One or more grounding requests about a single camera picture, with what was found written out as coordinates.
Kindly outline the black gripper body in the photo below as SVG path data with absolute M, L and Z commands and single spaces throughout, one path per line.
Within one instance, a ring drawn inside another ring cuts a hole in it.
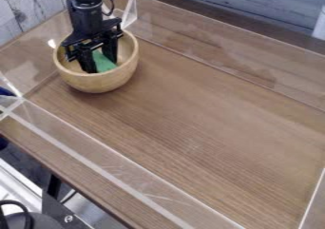
M 107 33 L 114 34 L 118 40 L 124 36 L 122 19 L 105 20 L 102 4 L 102 0 L 94 4 L 82 4 L 78 0 L 67 0 L 73 32 L 63 40 L 62 46 L 69 61 L 78 60 L 79 48 L 91 50 L 102 48 Z

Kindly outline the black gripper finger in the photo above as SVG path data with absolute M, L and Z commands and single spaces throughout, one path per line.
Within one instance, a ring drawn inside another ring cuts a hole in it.
M 105 56 L 115 64 L 117 63 L 117 53 L 118 53 L 118 38 L 111 33 L 107 33 L 105 35 L 102 52 L 103 52 Z
M 93 58 L 93 50 L 89 48 L 79 48 L 78 50 L 78 61 L 82 69 L 87 73 L 97 72 L 97 64 Z

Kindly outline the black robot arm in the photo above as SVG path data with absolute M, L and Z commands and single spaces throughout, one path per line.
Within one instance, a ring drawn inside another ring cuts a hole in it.
M 77 60 L 82 70 L 98 72 L 94 51 L 102 49 L 105 57 L 115 64 L 118 40 L 124 36 L 122 19 L 111 16 L 114 9 L 102 11 L 103 0 L 66 0 L 73 32 L 63 40 L 66 60 Z

